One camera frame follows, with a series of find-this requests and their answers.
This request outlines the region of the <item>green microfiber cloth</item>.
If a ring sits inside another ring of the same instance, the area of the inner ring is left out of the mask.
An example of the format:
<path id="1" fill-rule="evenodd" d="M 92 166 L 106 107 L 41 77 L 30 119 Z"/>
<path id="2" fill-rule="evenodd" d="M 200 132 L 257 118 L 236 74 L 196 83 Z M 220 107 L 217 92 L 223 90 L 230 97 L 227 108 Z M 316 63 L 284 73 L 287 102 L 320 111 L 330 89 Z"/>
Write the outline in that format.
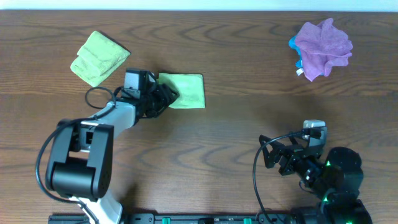
<path id="1" fill-rule="evenodd" d="M 166 84 L 179 94 L 169 106 L 173 109 L 204 109 L 205 87 L 202 74 L 160 73 L 159 84 Z"/>

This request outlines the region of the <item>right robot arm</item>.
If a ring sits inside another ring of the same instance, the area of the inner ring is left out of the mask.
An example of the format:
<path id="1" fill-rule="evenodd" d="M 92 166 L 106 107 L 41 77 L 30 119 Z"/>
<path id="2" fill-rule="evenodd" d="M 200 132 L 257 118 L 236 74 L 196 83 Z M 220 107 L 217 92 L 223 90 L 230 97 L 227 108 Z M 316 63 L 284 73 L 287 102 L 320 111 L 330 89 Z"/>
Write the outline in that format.
<path id="1" fill-rule="evenodd" d="M 371 223 L 369 212 L 358 198 L 364 179 L 360 155 L 347 147 L 334 147 L 325 162 L 321 162 L 325 134 L 311 134 L 307 138 L 299 133 L 286 136 L 291 142 L 289 146 L 278 138 L 259 136 L 264 163 L 268 169 L 279 164 L 282 176 L 297 174 L 300 188 L 316 196 L 319 203 L 291 209 L 284 223 Z"/>

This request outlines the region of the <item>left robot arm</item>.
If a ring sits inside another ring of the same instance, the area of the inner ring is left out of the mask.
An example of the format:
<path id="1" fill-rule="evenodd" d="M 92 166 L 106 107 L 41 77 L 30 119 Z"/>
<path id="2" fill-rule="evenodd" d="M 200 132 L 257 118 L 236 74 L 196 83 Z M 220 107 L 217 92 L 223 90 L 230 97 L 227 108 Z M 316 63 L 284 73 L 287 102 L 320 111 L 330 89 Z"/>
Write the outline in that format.
<path id="1" fill-rule="evenodd" d="M 82 223 L 124 223 L 123 206 L 109 189 L 114 140 L 140 119 L 158 117 L 179 96 L 166 84 L 108 91 L 106 106 L 88 118 L 63 119 L 45 140 L 35 165 L 41 190 L 78 205 Z"/>

